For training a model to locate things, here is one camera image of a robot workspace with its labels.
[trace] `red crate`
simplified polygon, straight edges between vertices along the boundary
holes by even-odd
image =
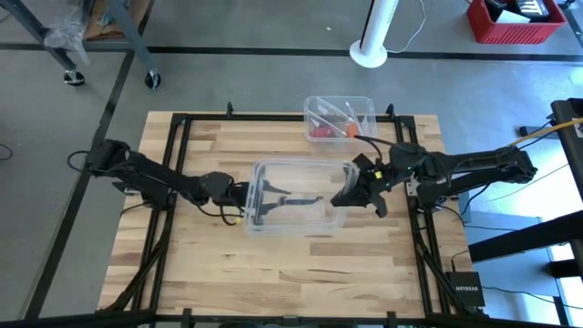
[[[535,45],[545,42],[566,22],[555,0],[544,0],[543,2],[550,13],[550,21],[547,23],[498,24],[492,22],[484,0],[472,1],[466,14],[478,43]]]

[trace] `orange object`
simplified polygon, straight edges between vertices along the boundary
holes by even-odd
[[[358,136],[358,126],[352,123],[346,128],[346,137],[354,138],[354,136]]]

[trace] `concrete floor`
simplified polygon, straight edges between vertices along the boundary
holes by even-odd
[[[56,0],[26,3],[42,13],[45,6],[54,8]],[[157,1],[144,38],[153,46],[346,49],[362,32],[367,7],[366,2],[350,0],[302,0],[293,5],[268,0]],[[409,51],[583,53],[568,26],[539,46],[485,46],[472,38],[463,15],[465,1],[425,0],[425,7],[425,29]],[[579,17],[583,11],[575,13]],[[43,21],[50,19],[47,15]],[[406,43],[420,19],[418,4],[402,1],[387,47]],[[32,40],[9,18],[0,25],[0,42]],[[89,55],[90,66],[80,68],[87,85],[72,88],[61,83],[62,69],[48,54],[0,51],[0,142],[15,152],[11,160],[0,162],[0,321],[22,314],[76,179],[66,156],[87,148],[124,56]],[[390,59],[383,67],[367,70],[347,57],[154,55],[154,60],[162,87],[147,90],[144,67],[134,60],[108,138],[136,147],[150,110],[222,112],[231,101],[237,111],[301,111],[302,101],[311,95],[358,95],[371,98],[378,112],[394,103],[400,114],[436,114],[449,152],[478,151],[513,141],[519,126],[542,125],[551,101],[580,97],[583,91],[579,64]],[[566,162],[556,141],[541,141],[530,152],[541,175]],[[568,169],[544,182],[517,194],[519,200],[488,202],[517,189],[493,185],[472,210],[552,218],[562,214],[557,207],[523,195],[548,195],[553,188],[565,203],[563,209],[580,208],[580,200],[571,196]],[[95,309],[123,199],[110,180],[91,180],[44,316]],[[526,301],[527,296],[493,291],[486,298],[495,317],[556,320],[552,311],[547,314],[548,308],[538,316],[523,315],[525,304],[530,309],[541,306]]]

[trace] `butcher block tabletop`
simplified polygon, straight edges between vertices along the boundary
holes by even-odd
[[[162,161],[172,114],[148,114],[139,151],[157,162]],[[430,151],[444,151],[437,116],[414,118],[420,144]],[[259,159],[352,160],[357,155],[314,151],[303,129],[303,122],[195,120],[183,173],[198,176],[216,170],[236,181],[248,181]],[[379,138],[396,141],[393,123],[378,123],[378,131]],[[181,128],[171,168],[176,165],[180,137]],[[379,147],[386,154],[388,148]],[[371,158],[376,154],[364,142],[361,151]],[[351,208],[344,227],[334,235],[276,238],[250,237],[244,224],[227,226],[179,197],[158,314],[182,314],[184,308],[191,308],[197,315],[382,318],[396,312],[399,318],[423,318],[404,185],[384,197],[386,218],[379,219],[372,205]],[[141,202],[139,196],[127,197],[125,208]],[[458,210],[456,202],[447,205]],[[203,209],[219,212],[212,204]],[[138,271],[150,212],[140,207],[120,218],[99,308],[110,305]],[[467,250],[464,228],[448,210],[435,213],[434,218],[447,271],[452,256]],[[455,257],[455,266],[459,271],[472,270],[467,253]],[[427,272],[432,303],[439,311],[435,279]],[[149,304],[152,277],[146,282],[143,307]]]

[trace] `clear plastic container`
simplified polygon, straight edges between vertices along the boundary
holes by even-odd
[[[354,135],[376,137],[373,101],[367,97],[307,97],[303,102],[305,136],[313,143],[361,142]]]
[[[352,162],[311,159],[265,159],[251,174],[245,225],[250,235],[333,233],[346,220],[347,208],[332,197],[358,178]]]

